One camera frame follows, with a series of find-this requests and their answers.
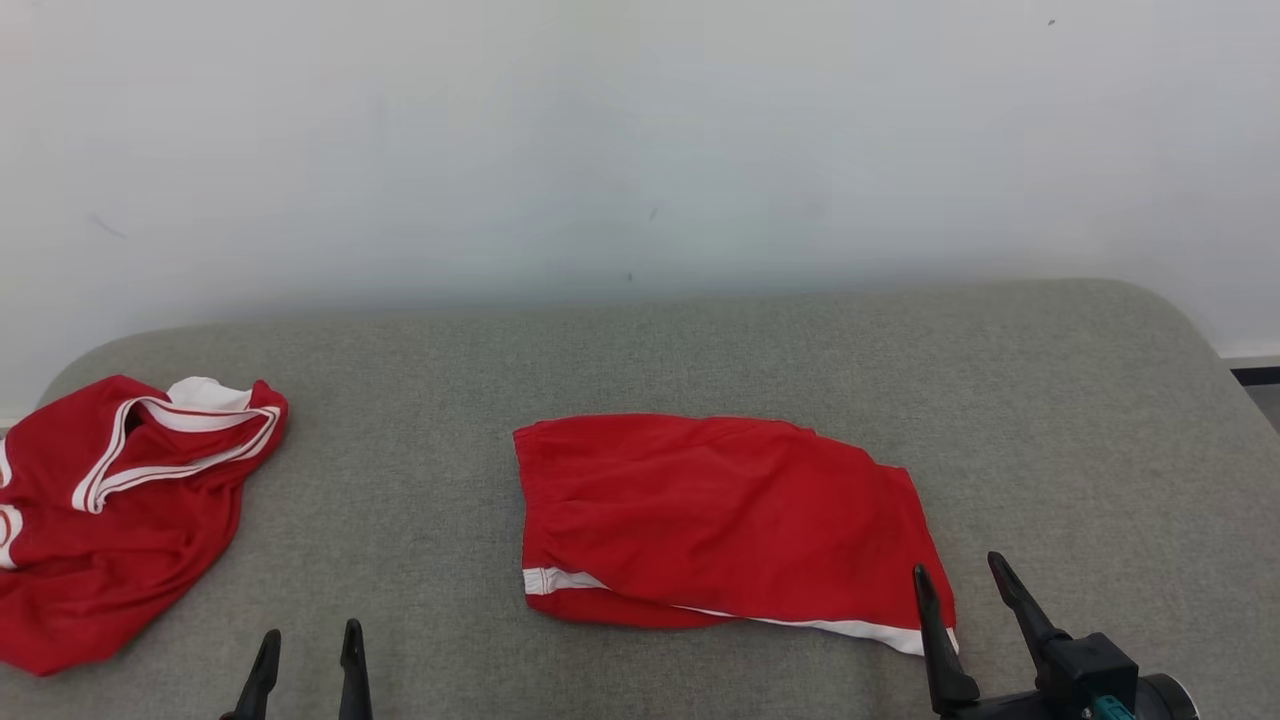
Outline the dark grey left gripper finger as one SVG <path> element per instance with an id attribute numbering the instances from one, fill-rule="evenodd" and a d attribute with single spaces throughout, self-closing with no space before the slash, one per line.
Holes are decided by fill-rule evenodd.
<path id="1" fill-rule="evenodd" d="M 269 630 L 259 647 L 253 665 L 233 710 L 221 720 L 266 720 L 269 696 L 275 688 L 282 652 L 282 632 Z"/>
<path id="2" fill-rule="evenodd" d="M 364 629 L 358 619 L 346 621 L 339 665 L 344 676 L 338 720 L 374 720 Z"/>

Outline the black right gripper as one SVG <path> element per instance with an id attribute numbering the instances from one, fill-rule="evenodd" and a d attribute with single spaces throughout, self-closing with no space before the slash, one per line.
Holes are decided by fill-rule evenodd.
<path id="1" fill-rule="evenodd" d="M 1009 607 L 1036 666 L 1036 691 L 982 700 L 964 673 L 941 615 L 941 601 L 923 564 L 913 570 L 931 707 L 941 720 L 1082 720 L 1096 696 L 1117 697 L 1137 712 L 1138 665 L 1106 635 L 1073 639 L 1051 623 L 1006 557 L 987 553 L 1001 600 Z"/>

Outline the red basketball jersey white trim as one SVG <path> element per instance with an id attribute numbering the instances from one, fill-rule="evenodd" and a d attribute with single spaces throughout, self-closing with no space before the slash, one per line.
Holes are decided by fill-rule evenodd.
<path id="1" fill-rule="evenodd" d="M 50 676 L 110 659 L 230 546 L 287 398 L 111 375 L 0 439 L 0 664 Z"/>

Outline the red shorts white stripe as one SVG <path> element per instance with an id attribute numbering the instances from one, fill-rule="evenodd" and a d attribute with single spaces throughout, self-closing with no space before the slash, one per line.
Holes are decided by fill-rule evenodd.
<path id="1" fill-rule="evenodd" d="M 957 612 L 908 470 L 787 421 L 568 416 L 515 432 L 527 605 L 571 623 L 812 628 L 922 655 L 923 566 Z"/>

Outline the grey fabric sofa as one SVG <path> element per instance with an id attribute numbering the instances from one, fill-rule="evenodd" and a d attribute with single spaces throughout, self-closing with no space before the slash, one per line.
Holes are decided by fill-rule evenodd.
<path id="1" fill-rule="evenodd" d="M 645 411 L 783 419 L 906 468 L 988 696 L 1034 676 L 998 551 L 1204 720 L 1280 720 L 1280 434 L 1134 284 L 191 325 L 97 347 L 44 398 L 114 374 L 264 379 L 289 427 L 216 566 L 109 662 L 0 667 L 0 720 L 218 720 L 273 628 L 271 720 L 334 720 L 349 618 L 378 720 L 932 720 L 920 660 L 876 642 L 527 607 L 513 430 Z"/>

